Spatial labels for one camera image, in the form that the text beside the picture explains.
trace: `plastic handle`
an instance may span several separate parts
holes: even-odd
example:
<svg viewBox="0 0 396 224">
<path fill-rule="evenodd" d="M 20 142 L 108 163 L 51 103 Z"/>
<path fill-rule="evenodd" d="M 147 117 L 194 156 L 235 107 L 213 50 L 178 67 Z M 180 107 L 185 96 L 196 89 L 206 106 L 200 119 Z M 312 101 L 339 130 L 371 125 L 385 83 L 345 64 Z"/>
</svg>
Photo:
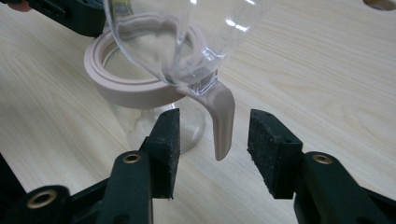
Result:
<svg viewBox="0 0 396 224">
<path fill-rule="evenodd" d="M 177 87 L 177 92 L 196 100 L 209 111 L 213 120 L 216 160 L 224 159 L 230 151 L 233 138 L 233 93 L 219 81 L 202 95 L 196 95 L 187 86 Z"/>
</svg>

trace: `black object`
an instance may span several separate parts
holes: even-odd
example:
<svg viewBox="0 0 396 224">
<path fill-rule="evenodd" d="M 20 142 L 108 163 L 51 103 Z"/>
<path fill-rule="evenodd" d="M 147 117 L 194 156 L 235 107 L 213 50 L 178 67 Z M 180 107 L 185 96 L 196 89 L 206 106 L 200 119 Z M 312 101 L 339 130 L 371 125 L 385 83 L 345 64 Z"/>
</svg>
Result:
<svg viewBox="0 0 396 224">
<path fill-rule="evenodd" d="M 364 189 L 333 156 L 303 153 L 274 115 L 251 110 L 248 152 L 275 199 L 292 199 L 299 223 L 396 223 L 396 202 Z"/>
<path fill-rule="evenodd" d="M 22 0 L 1 0 L 20 3 Z M 105 26 L 106 15 L 101 0 L 28 0 L 29 7 L 74 32 L 97 37 Z"/>
<path fill-rule="evenodd" d="M 46 186 L 27 194 L 18 191 L 15 194 L 20 196 L 18 199 L 15 196 L 2 204 L 7 211 L 3 210 L 0 223 L 152 223 L 152 198 L 157 197 L 153 195 L 171 198 L 173 194 L 180 153 L 179 132 L 178 109 L 162 113 L 139 151 L 128 151 L 115 159 L 109 179 L 73 196 L 63 186 Z M 159 152 L 165 156 L 159 158 Z M 158 176 L 157 167 L 163 169 L 165 176 Z M 15 176 L 10 176 L 4 189 L 20 186 Z"/>
</svg>

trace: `clear container body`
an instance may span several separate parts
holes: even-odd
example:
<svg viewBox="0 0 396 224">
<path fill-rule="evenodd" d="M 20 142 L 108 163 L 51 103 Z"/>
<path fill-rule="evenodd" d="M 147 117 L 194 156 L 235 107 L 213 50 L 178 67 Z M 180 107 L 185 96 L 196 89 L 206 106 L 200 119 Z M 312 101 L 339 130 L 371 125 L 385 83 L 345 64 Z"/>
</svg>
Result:
<svg viewBox="0 0 396 224">
<path fill-rule="evenodd" d="M 272 3 L 105 0 L 105 11 L 117 44 L 131 62 L 170 85 L 190 86 L 214 74 Z"/>
<path fill-rule="evenodd" d="M 148 72 L 130 63 L 118 48 L 111 50 L 105 57 L 104 68 L 114 77 L 133 80 L 152 79 L 152 75 Z M 180 150 L 182 153 L 195 146 L 205 130 L 205 109 L 189 97 L 183 97 L 169 105 L 158 105 L 152 108 L 123 107 L 111 102 L 108 104 L 125 131 L 132 150 L 140 148 L 161 113 L 170 109 L 179 108 L 180 110 Z"/>
</svg>

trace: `wooden table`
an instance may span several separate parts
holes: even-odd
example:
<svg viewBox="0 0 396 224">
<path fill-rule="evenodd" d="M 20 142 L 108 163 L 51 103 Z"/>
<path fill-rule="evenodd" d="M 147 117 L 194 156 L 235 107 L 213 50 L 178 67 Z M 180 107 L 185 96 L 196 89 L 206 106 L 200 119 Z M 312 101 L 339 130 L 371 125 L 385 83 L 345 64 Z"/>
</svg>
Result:
<svg viewBox="0 0 396 224">
<path fill-rule="evenodd" d="M 129 150 L 107 103 L 85 78 L 92 41 L 44 16 L 0 6 L 0 151 L 27 191 L 76 193 L 109 176 Z M 247 153 L 251 108 L 275 114 L 304 151 L 338 158 L 364 187 L 396 199 L 396 11 L 356 1 L 277 0 L 219 70 L 236 100 L 233 147 L 203 139 L 180 157 L 175 199 L 154 200 L 156 223 L 296 223 Z"/>
</svg>

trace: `light wood tabletop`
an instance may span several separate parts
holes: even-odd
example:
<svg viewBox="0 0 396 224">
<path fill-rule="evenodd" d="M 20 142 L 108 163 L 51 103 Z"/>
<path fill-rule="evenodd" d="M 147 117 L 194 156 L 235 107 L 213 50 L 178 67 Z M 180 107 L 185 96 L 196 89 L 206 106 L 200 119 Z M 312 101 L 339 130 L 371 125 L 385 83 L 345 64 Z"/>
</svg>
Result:
<svg viewBox="0 0 396 224">
<path fill-rule="evenodd" d="M 91 41 L 0 6 L 0 152 L 27 191 L 79 192 L 130 149 L 86 78 Z M 180 156 L 175 199 L 154 200 L 155 223 L 297 223 L 293 202 L 271 197 L 247 153 L 252 108 L 276 115 L 304 152 L 333 155 L 360 185 L 396 199 L 396 10 L 276 0 L 219 79 L 236 101 L 231 151 L 215 160 L 207 116 L 201 141 Z"/>
</svg>

